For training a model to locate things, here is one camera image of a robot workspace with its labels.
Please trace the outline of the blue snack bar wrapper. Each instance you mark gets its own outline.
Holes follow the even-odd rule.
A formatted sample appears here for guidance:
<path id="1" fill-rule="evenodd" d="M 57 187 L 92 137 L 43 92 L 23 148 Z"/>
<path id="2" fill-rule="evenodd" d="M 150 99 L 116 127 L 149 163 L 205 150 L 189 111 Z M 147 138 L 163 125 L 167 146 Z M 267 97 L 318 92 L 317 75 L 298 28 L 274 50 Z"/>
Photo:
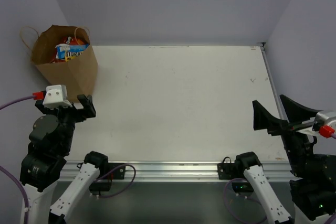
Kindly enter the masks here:
<path id="1" fill-rule="evenodd" d="M 84 45 L 68 45 L 68 44 L 59 44 L 56 46 L 56 59 L 65 61 L 65 52 L 66 51 L 82 51 L 84 52 L 88 44 Z"/>

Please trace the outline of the red Doritos chip bag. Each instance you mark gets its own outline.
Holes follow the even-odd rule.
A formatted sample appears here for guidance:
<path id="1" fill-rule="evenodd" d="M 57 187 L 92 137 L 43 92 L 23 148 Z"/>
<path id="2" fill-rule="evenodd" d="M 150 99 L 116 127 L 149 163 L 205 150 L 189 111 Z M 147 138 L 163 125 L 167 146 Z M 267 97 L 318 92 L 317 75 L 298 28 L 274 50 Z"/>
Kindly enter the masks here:
<path id="1" fill-rule="evenodd" d="M 75 39 L 74 37 L 67 36 L 67 37 L 64 37 L 59 44 L 84 45 L 84 44 L 87 44 L 87 43 L 82 41 L 81 39 Z M 56 59 L 56 47 L 55 47 L 55 53 L 54 53 L 54 56 L 52 57 L 52 59 L 50 60 L 50 63 L 60 63 L 60 62 L 65 62 L 65 61 L 61 61 L 61 60 Z"/>

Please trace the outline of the yellow M&M's candy packet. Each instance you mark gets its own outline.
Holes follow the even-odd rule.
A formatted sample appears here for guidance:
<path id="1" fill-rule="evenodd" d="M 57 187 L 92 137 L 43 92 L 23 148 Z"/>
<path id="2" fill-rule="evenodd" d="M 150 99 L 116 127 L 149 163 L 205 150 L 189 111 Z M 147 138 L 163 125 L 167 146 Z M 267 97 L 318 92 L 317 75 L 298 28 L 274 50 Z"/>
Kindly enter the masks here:
<path id="1" fill-rule="evenodd" d="M 65 52 L 65 62 L 69 62 L 72 59 L 76 59 L 82 54 L 82 51 L 66 51 Z"/>

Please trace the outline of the brown paper bag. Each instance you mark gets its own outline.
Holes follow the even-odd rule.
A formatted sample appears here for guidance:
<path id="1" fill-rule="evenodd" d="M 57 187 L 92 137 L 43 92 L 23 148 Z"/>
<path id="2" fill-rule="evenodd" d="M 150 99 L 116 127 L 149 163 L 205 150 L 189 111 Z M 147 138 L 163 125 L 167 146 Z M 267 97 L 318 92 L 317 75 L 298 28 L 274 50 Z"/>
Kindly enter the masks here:
<path id="1" fill-rule="evenodd" d="M 77 102 L 80 94 L 92 95 L 98 72 L 98 62 L 84 27 L 52 25 L 46 31 L 37 33 L 37 39 L 32 46 L 24 39 L 24 31 L 36 29 L 24 26 L 19 36 L 30 51 L 32 64 L 51 85 L 63 84 L 67 88 L 68 99 Z M 64 37 L 71 36 L 89 44 L 88 48 L 76 59 L 69 62 L 50 63 L 54 56 L 55 46 Z"/>

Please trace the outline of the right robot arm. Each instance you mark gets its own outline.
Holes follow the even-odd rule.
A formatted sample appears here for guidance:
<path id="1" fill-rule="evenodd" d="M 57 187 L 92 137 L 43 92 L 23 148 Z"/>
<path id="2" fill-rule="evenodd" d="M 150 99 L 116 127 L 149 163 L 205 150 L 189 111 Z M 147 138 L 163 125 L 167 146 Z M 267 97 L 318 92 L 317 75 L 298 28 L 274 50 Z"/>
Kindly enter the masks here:
<path id="1" fill-rule="evenodd" d="M 264 169 L 254 152 L 236 156 L 234 172 L 252 186 L 268 223 L 332 223 L 335 220 L 335 156 L 313 151 L 318 137 L 335 138 L 335 111 L 316 110 L 301 105 L 285 95 L 280 100 L 287 115 L 274 117 L 257 100 L 253 128 L 280 136 L 287 154 L 289 182 L 295 216 L 279 201 L 266 179 Z"/>

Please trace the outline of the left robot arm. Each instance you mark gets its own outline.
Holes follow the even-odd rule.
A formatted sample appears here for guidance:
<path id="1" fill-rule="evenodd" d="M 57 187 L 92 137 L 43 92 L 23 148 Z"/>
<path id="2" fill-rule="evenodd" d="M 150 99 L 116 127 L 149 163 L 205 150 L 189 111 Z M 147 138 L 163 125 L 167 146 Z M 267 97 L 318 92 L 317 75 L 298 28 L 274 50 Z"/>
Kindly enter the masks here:
<path id="1" fill-rule="evenodd" d="M 77 99 L 81 109 L 66 100 L 60 105 L 52 103 L 51 109 L 42 100 L 35 102 L 43 115 L 34 123 L 28 153 L 21 164 L 19 181 L 25 192 L 23 223 L 66 223 L 90 185 L 109 172 L 108 157 L 91 151 L 70 186 L 56 203 L 51 202 L 65 157 L 70 153 L 76 123 L 96 116 L 92 96 L 81 94 Z"/>

